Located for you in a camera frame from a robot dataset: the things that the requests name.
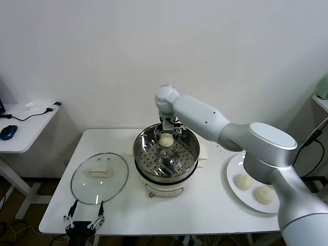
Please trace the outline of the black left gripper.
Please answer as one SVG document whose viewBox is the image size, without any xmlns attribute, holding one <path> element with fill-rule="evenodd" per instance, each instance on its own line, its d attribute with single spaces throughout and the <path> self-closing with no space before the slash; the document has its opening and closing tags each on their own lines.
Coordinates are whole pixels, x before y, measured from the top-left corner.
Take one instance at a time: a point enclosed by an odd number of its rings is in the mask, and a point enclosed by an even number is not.
<svg viewBox="0 0 328 246">
<path fill-rule="evenodd" d="M 67 215 L 63 216 L 63 220 L 66 223 L 66 234 L 69 237 L 91 237 L 95 234 L 96 230 L 98 230 L 102 224 L 105 222 L 104 216 L 104 202 L 102 201 L 99 207 L 97 218 L 91 221 L 74 221 L 73 215 L 76 210 L 78 204 L 78 200 L 74 202 L 74 204 L 70 207 Z"/>
</svg>

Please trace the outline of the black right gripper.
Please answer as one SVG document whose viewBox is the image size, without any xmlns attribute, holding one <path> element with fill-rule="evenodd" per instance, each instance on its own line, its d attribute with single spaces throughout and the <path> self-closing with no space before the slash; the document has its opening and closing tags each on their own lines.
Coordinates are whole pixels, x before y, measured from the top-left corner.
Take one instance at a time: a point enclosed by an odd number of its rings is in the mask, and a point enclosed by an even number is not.
<svg viewBox="0 0 328 246">
<path fill-rule="evenodd" d="M 173 125 L 172 131 L 174 131 L 174 140 L 176 142 L 181 142 L 183 137 L 183 131 L 186 129 L 185 125 L 182 124 L 178 118 L 175 118 L 171 123 Z M 154 130 L 155 139 L 159 140 L 162 133 L 163 133 L 162 129 L 155 129 Z"/>
</svg>

